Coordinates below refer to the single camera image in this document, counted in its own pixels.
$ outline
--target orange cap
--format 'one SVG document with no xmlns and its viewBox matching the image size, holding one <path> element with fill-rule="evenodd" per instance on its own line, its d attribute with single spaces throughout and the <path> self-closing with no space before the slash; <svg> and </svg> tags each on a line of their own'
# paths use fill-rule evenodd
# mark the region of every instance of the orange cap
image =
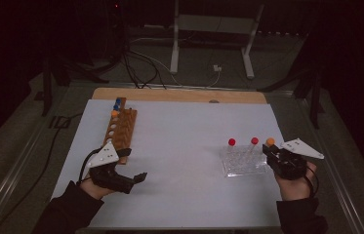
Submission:
<svg viewBox="0 0 364 234">
<path fill-rule="evenodd" d="M 112 111 L 111 111 L 111 116 L 112 116 L 112 118 L 117 117 L 117 116 L 118 116 L 118 111 L 116 111 L 116 110 L 112 110 Z"/>
<path fill-rule="evenodd" d="M 272 145 L 274 145 L 275 144 L 275 139 L 274 138 L 272 138 L 272 137 L 269 137 L 267 140 L 266 140 L 266 145 L 267 146 L 272 146 Z"/>
</svg>

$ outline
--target test tube rack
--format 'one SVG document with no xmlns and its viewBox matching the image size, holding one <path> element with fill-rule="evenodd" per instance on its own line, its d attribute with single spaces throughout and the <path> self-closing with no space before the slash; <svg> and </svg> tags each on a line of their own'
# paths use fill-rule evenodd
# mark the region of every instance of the test tube rack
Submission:
<svg viewBox="0 0 364 234">
<path fill-rule="evenodd" d="M 111 111 L 111 118 L 106 129 L 103 145 L 111 141 L 116 150 L 130 148 L 133 136 L 134 126 L 136 125 L 137 110 L 126 109 L 126 98 L 118 97 L 115 105 L 118 109 L 116 112 Z M 118 164 L 127 164 L 128 157 L 121 157 Z"/>
</svg>

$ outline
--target hand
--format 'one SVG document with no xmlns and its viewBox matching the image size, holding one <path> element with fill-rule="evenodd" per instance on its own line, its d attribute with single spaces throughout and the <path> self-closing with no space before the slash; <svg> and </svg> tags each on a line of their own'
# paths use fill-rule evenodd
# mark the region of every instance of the hand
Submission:
<svg viewBox="0 0 364 234">
<path fill-rule="evenodd" d="M 306 165 L 315 172 L 316 166 L 314 164 L 306 162 Z M 311 170 L 306 170 L 306 177 L 312 181 L 314 177 L 313 172 Z M 275 179 L 276 182 L 278 182 L 283 201 L 293 201 L 309 197 L 309 185 L 303 177 L 295 180 L 289 180 L 281 178 L 279 175 L 275 174 Z"/>
<path fill-rule="evenodd" d="M 85 176 L 85 179 L 81 182 L 79 187 L 86 193 L 88 193 L 88 195 L 92 196 L 97 200 L 100 200 L 103 196 L 106 196 L 114 192 L 111 189 L 99 187 L 93 184 L 93 181 L 90 179 L 89 174 Z"/>
</svg>

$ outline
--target white bracket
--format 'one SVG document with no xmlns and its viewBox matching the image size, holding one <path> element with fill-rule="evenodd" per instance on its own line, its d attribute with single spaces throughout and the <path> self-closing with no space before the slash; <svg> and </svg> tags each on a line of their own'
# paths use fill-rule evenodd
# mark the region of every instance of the white bracket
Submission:
<svg viewBox="0 0 364 234">
<path fill-rule="evenodd" d="M 283 142 L 281 146 L 293 153 L 301 154 L 304 156 L 323 159 L 324 155 L 313 149 L 311 146 L 307 145 L 305 142 L 300 140 L 299 138 L 290 140 L 288 142 Z"/>
<path fill-rule="evenodd" d="M 114 146 L 111 142 L 108 142 L 96 156 L 87 164 L 88 168 L 94 168 L 101 165 L 114 163 L 119 160 L 118 154 L 115 151 Z"/>
</svg>

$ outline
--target metal stand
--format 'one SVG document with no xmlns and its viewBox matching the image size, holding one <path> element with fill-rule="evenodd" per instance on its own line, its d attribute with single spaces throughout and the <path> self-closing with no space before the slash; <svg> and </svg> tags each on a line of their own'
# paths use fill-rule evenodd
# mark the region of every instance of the metal stand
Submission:
<svg viewBox="0 0 364 234">
<path fill-rule="evenodd" d="M 179 50 L 180 50 L 179 30 L 241 33 L 241 34 L 249 34 L 248 44 L 241 50 L 243 57 L 243 64 L 246 70 L 246 77 L 248 79 L 255 78 L 254 69 L 252 68 L 252 63 L 249 57 L 249 53 L 251 51 L 252 44 L 257 34 L 257 29 L 259 21 L 261 19 L 262 12 L 263 12 L 263 5 L 259 6 L 257 15 L 255 16 L 254 19 L 180 15 L 179 0 L 176 0 L 173 52 L 172 52 L 172 61 L 170 63 L 170 72 L 172 74 L 178 73 Z"/>
</svg>

